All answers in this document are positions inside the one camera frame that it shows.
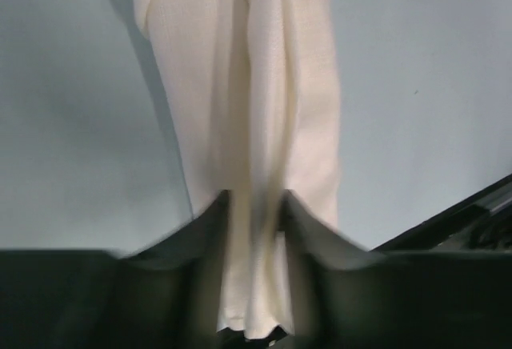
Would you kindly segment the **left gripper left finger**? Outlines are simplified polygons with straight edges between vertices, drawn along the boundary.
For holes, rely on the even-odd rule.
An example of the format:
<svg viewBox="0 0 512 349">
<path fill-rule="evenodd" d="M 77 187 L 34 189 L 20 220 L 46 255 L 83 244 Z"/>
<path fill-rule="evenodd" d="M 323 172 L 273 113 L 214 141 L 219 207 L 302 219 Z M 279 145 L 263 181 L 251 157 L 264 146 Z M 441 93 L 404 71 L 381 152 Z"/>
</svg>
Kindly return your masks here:
<svg viewBox="0 0 512 349">
<path fill-rule="evenodd" d="M 4 348 L 216 348 L 230 195 L 143 252 L 2 250 Z"/>
</svg>

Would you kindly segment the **white cloth napkin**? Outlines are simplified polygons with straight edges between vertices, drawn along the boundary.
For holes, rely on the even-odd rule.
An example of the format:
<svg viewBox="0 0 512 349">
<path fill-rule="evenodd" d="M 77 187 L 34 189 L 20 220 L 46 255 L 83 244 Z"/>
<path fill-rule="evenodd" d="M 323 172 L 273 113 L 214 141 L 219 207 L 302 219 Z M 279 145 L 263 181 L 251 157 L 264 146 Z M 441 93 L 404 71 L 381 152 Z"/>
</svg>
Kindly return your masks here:
<svg viewBox="0 0 512 349">
<path fill-rule="evenodd" d="M 174 123 L 192 211 L 230 200 L 226 325 L 292 331 L 278 212 L 293 191 L 338 225 L 340 86 L 329 0 L 134 0 Z"/>
</svg>

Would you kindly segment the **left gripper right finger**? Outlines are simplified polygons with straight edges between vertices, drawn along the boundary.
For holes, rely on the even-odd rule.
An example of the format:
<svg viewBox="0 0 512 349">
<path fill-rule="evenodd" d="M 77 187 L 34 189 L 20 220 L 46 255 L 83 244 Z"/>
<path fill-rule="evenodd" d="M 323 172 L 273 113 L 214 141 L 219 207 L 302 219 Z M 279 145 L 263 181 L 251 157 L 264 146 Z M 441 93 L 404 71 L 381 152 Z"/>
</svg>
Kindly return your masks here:
<svg viewBox="0 0 512 349">
<path fill-rule="evenodd" d="M 365 251 L 282 202 L 292 348 L 508 348 L 511 256 Z"/>
</svg>

